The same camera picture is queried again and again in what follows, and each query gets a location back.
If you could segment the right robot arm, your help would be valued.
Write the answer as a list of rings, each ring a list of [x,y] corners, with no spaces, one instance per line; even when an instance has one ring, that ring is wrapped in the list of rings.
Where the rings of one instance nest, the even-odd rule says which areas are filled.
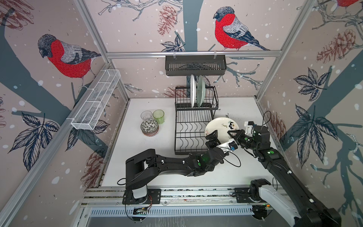
[[[281,196],[262,179],[250,184],[250,192],[257,199],[270,204],[291,227],[340,227],[342,219],[334,208],[327,208],[305,187],[291,171],[283,156],[270,145],[270,133],[265,126],[255,126],[252,135],[244,130],[228,131],[233,141],[252,150],[254,157],[280,183],[290,200]]]

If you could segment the pink floral bowl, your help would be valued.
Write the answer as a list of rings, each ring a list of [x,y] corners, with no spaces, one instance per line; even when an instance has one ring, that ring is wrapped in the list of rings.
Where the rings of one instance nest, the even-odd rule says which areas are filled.
[[[154,132],[158,130],[158,123],[155,119],[144,120],[141,123],[140,128],[144,132]]]

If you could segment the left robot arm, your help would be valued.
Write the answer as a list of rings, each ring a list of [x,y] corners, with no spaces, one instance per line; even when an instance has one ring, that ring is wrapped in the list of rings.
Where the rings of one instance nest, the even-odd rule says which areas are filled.
[[[217,131],[207,141],[203,154],[189,154],[186,158],[168,158],[156,154],[153,148],[147,149],[126,160],[125,189],[127,191],[144,188],[159,175],[182,175],[198,177],[212,172],[215,166],[224,163],[230,150],[229,142],[221,144],[215,137]]]

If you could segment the clear glass tumbler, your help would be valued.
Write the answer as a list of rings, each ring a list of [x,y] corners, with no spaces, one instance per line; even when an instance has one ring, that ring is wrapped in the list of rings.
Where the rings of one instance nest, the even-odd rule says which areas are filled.
[[[143,111],[140,117],[142,120],[153,119],[153,113],[151,111]]]

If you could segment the cream plate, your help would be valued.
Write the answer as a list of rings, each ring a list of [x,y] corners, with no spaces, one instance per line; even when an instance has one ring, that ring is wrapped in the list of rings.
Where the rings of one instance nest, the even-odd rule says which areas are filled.
[[[218,140],[221,143],[229,141],[232,137],[227,133],[228,131],[239,130],[240,127],[237,122],[227,117],[218,117],[210,121],[205,128],[205,136],[207,137],[212,132],[217,130]]]

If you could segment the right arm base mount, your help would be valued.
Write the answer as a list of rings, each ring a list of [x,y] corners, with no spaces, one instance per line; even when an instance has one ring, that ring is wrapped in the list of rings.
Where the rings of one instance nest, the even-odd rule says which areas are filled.
[[[247,188],[235,188],[232,196],[236,198],[237,203],[260,203],[265,202],[259,193],[259,188],[263,185],[271,186],[271,183],[266,179],[255,179],[250,182]]]

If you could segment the green glass tumbler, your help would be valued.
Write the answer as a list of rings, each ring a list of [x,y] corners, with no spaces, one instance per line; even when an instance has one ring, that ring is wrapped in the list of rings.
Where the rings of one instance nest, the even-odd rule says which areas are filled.
[[[158,124],[164,123],[164,111],[163,110],[155,110],[153,112],[153,118],[157,121]]]

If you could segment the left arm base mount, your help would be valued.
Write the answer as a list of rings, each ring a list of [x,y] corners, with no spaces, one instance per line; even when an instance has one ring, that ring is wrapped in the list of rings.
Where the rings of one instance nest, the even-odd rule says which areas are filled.
[[[124,193],[123,205],[159,204],[161,199],[160,189],[149,189],[144,186],[136,190],[126,190]]]

